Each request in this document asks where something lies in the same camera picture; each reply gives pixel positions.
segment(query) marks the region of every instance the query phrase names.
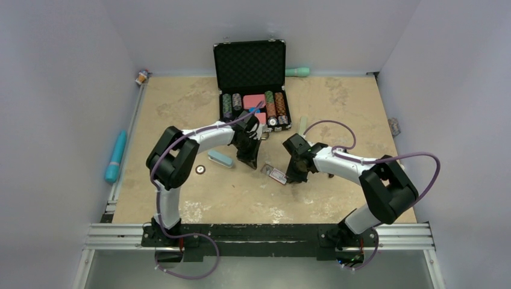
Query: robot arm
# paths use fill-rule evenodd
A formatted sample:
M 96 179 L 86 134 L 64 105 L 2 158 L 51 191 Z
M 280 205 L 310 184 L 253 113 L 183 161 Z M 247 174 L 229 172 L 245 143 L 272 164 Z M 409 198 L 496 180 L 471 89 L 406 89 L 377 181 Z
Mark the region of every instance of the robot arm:
M 348 179 L 362 187 L 367 204 L 356 209 L 338 225 L 349 237 L 359 235 L 371 227 L 393 223 L 417 200 L 418 192 L 396 161 L 367 164 L 374 158 L 361 158 L 339 152 L 360 162 L 335 157 L 332 148 L 323 143 L 308 143 L 295 134 L 283 143 L 291 154 L 287 167 L 290 183 L 307 182 L 309 172 L 324 172 Z
M 257 154 L 261 143 L 262 127 L 255 116 L 248 117 L 232 126 L 225 126 L 203 132 L 197 132 L 181 141 L 175 147 L 179 150 L 176 156 L 168 154 L 155 172 L 155 180 L 160 184 L 161 215 L 163 227 L 172 229 L 180 222 L 179 195 L 181 185 L 186 181 L 192 171 L 195 156 L 217 146 L 234 145 L 237 148 L 236 158 L 253 169 L 257 168 Z M 213 126 L 221 126 L 224 122 L 215 122 Z M 151 171 L 162 153 L 178 138 L 201 128 L 180 131 L 174 126 L 168 127 L 160 137 L 151 154 L 146 166 Z

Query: wooden table surface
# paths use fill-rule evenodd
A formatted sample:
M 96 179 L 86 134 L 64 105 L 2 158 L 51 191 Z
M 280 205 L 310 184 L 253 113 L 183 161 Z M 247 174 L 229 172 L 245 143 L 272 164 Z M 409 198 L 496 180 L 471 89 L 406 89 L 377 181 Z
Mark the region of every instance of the wooden table surface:
M 396 155 L 374 77 L 286 78 L 286 91 L 293 128 L 272 132 L 262 142 L 257 170 L 237 161 L 233 146 L 216 149 L 235 160 L 232 169 L 211 162 L 206 152 L 197 156 L 193 167 L 202 164 L 206 171 L 203 175 L 192 171 L 182 187 L 184 223 L 337 223 L 365 204 L 362 189 L 339 177 L 309 173 L 307 183 L 281 185 L 259 170 L 269 163 L 286 171 L 290 156 L 282 142 L 297 132 L 301 116 L 308 117 L 308 125 L 322 119 L 346 123 L 357 136 L 351 154 L 373 158 Z M 149 182 L 146 158 L 165 128 L 209 125 L 218 119 L 218 105 L 216 78 L 151 78 L 119 181 L 114 223 L 150 221 L 155 212 L 155 190 Z M 353 142 L 348 131 L 334 124 L 314 127 L 307 140 L 331 146 Z M 413 210 L 397 222 L 415 223 Z

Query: poker chip stack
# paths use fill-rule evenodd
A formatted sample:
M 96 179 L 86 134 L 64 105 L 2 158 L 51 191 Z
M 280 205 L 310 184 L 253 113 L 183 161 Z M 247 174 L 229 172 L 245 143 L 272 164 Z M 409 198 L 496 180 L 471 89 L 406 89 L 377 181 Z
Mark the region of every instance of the poker chip stack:
M 275 109 L 278 115 L 278 124 L 287 125 L 289 120 L 286 115 L 286 103 L 284 102 L 284 96 L 281 92 L 275 94 Z
M 241 95 L 239 93 L 233 94 L 233 108 L 238 111 L 241 110 Z
M 277 125 L 277 111 L 275 110 L 275 100 L 273 92 L 265 92 L 266 98 L 266 114 L 268 115 L 268 124 Z
M 233 103 L 231 99 L 231 95 L 224 94 L 222 95 L 222 111 L 224 112 L 224 118 L 230 119 L 233 116 Z

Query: black foam lining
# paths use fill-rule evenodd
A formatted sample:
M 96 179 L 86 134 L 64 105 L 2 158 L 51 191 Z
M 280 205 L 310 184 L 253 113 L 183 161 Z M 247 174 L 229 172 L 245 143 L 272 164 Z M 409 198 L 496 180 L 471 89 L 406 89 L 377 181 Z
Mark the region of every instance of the black foam lining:
M 221 43 L 215 46 L 214 54 L 216 77 L 221 90 L 280 87 L 284 84 L 285 42 L 263 40 Z

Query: white wall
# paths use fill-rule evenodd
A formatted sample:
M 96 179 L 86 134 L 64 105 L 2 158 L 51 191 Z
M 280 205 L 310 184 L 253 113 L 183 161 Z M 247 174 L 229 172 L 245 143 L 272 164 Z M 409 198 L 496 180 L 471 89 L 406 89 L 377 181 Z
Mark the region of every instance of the white wall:
M 422 0 L 380 74 L 398 152 L 442 170 L 416 206 L 431 221 L 448 288 L 511 282 L 511 1 Z M 424 188 L 428 161 L 404 161 Z
M 213 44 L 287 41 L 287 66 L 313 73 L 379 71 L 419 0 L 103 0 L 135 64 L 214 74 Z
M 0 2 L 0 288 L 70 288 L 136 98 L 99 0 Z

